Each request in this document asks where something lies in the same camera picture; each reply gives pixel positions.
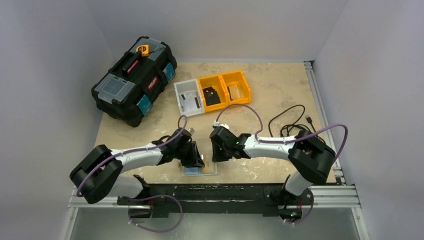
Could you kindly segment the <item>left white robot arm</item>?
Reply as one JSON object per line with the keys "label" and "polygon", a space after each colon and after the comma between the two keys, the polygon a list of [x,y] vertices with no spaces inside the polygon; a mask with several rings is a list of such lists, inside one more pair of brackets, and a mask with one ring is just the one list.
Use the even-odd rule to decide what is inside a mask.
{"label": "left white robot arm", "polygon": [[193,131],[178,128],[172,135],[135,148],[110,149],[101,144],[70,172],[69,178],[77,188],[76,195],[88,204],[95,204],[108,196],[139,198],[148,189],[147,183],[138,175],[123,173],[146,166],[160,166],[174,159],[183,167],[205,166],[192,140]]}

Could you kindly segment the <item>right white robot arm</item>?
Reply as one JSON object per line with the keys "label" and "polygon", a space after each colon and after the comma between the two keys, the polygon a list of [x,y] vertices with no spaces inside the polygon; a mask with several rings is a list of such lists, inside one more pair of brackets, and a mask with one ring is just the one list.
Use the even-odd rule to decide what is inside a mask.
{"label": "right white robot arm", "polygon": [[215,126],[209,136],[212,160],[273,158],[289,161],[296,169],[285,181],[283,190],[301,195],[312,185],[323,185],[334,163],[336,153],[307,130],[289,137],[259,137],[250,133],[234,135],[225,126]]}

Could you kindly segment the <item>right yellow plastic bin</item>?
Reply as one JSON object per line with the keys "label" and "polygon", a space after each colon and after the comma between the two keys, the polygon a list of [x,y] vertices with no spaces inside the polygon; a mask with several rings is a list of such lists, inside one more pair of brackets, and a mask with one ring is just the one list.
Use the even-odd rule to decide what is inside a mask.
{"label": "right yellow plastic bin", "polygon": [[[221,74],[222,83],[224,86],[224,94],[226,103],[230,104],[249,104],[252,101],[251,88],[246,80],[244,73],[241,70],[225,72]],[[240,99],[230,100],[228,87],[237,85],[240,90]]]}

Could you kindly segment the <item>yellow plastic bin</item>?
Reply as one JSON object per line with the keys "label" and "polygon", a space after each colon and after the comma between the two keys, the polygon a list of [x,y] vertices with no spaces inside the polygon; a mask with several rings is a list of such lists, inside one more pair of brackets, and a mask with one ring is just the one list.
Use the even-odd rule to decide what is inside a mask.
{"label": "yellow plastic bin", "polygon": [[229,93],[221,74],[197,79],[206,113],[222,110],[229,105]]}
{"label": "yellow plastic bin", "polygon": [[[224,86],[224,94],[226,103],[230,104],[249,104],[252,101],[251,88],[246,80],[244,73],[241,70],[225,72],[221,74],[222,83]],[[230,100],[228,87],[237,85],[240,90],[240,99]]]}

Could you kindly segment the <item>white plastic bin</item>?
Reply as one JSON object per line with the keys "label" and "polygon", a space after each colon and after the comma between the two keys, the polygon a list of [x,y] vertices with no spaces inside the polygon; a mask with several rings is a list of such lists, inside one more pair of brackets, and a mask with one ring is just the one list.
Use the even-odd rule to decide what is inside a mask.
{"label": "white plastic bin", "polygon": [[204,101],[196,78],[174,83],[180,115],[187,117],[205,113]]}

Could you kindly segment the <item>middle yellow plastic bin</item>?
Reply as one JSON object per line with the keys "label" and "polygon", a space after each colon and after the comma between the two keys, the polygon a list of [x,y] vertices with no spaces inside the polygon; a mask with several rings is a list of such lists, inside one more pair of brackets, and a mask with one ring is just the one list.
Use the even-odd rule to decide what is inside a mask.
{"label": "middle yellow plastic bin", "polygon": [[197,79],[206,113],[222,110],[229,105],[229,93],[221,74]]}

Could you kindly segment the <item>black plastic toolbox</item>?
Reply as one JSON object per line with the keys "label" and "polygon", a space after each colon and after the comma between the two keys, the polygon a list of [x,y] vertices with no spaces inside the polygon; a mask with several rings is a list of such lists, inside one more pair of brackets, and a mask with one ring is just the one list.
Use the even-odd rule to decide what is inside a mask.
{"label": "black plastic toolbox", "polygon": [[[149,45],[150,55],[136,52]],[[177,61],[163,41],[141,36],[91,88],[96,107],[135,128],[176,75]]]}

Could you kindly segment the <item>yellow tape measure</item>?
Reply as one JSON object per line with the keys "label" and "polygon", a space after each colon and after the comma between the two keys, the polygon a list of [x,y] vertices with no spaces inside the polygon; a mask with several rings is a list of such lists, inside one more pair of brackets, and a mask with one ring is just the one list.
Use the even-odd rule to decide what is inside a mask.
{"label": "yellow tape measure", "polygon": [[142,44],[137,46],[135,51],[139,53],[142,57],[147,57],[150,55],[150,46],[148,44]]}

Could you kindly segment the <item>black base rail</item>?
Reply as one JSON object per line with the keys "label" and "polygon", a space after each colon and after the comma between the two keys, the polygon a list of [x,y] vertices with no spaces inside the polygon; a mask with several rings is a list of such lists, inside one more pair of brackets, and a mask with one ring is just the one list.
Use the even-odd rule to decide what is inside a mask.
{"label": "black base rail", "polygon": [[155,183],[147,186],[144,195],[133,200],[120,196],[119,206],[136,208],[135,218],[166,218],[171,213],[187,214],[260,214],[297,221],[307,213],[304,207],[314,203],[306,189],[294,196],[283,190],[283,183]]}

